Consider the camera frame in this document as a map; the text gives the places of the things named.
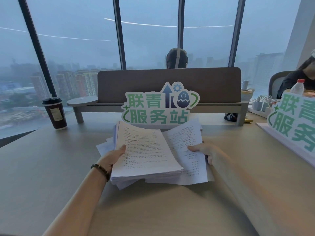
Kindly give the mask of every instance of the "forearm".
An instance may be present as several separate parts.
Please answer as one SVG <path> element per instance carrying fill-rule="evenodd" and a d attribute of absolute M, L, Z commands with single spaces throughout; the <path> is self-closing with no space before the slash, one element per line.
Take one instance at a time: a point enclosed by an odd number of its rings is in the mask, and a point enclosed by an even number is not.
<path fill-rule="evenodd" d="M 266 191 L 221 150 L 212 164 L 223 178 L 260 236 L 314 235 L 313 216 L 298 212 Z"/>
<path fill-rule="evenodd" d="M 105 184 L 104 174 L 96 168 L 91 169 L 43 236 L 86 236 Z"/>

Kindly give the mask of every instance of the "person in black shirt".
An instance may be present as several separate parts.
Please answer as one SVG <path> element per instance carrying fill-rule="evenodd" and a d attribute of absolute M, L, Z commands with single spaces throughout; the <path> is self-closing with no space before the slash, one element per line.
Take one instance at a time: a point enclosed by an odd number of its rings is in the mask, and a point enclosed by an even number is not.
<path fill-rule="evenodd" d="M 188 64 L 187 53 L 181 48 L 171 49 L 166 56 L 167 69 L 184 69 L 186 68 L 187 64 Z"/>
<path fill-rule="evenodd" d="M 315 92 L 315 50 L 296 71 L 290 73 L 283 80 L 277 98 L 281 98 L 283 92 L 289 92 L 298 79 L 305 79 L 304 92 Z"/>

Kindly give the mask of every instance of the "black shirt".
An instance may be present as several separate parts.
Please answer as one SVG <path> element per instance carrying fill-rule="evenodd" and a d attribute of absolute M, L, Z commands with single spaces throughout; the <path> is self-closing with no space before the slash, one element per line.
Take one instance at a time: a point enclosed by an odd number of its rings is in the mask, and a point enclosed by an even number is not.
<path fill-rule="evenodd" d="M 277 98 L 281 98 L 283 91 L 290 89 L 296 84 L 298 79 L 305 79 L 304 89 L 315 91 L 315 80 L 311 80 L 302 70 L 296 70 L 290 73 L 282 82 Z"/>

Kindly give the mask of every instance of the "black hair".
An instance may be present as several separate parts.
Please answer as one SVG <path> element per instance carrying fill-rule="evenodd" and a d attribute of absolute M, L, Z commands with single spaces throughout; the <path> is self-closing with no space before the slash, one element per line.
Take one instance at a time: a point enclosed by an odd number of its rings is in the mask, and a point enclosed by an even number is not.
<path fill-rule="evenodd" d="M 174 69 L 176 64 L 177 49 L 171 50 L 166 56 L 166 68 Z M 188 57 L 184 50 L 180 50 L 178 68 L 184 69 L 188 63 Z"/>
<path fill-rule="evenodd" d="M 312 62 L 315 61 L 315 58 L 313 56 L 309 57 L 297 70 L 303 70 L 307 66 L 309 66 Z"/>

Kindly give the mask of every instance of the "black beaded bracelet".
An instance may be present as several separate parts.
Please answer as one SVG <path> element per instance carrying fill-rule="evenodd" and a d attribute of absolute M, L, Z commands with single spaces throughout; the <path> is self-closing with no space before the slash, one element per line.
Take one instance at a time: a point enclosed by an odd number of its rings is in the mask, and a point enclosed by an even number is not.
<path fill-rule="evenodd" d="M 109 181 L 109 179 L 111 178 L 111 175 L 110 175 L 110 173 L 108 173 L 108 171 L 107 171 L 104 167 L 100 166 L 99 164 L 93 164 L 93 165 L 91 166 L 91 169 L 92 169 L 93 167 L 96 167 L 97 169 L 99 169 L 100 171 L 102 171 L 102 172 L 104 173 L 105 177 L 106 177 L 106 180 Z"/>

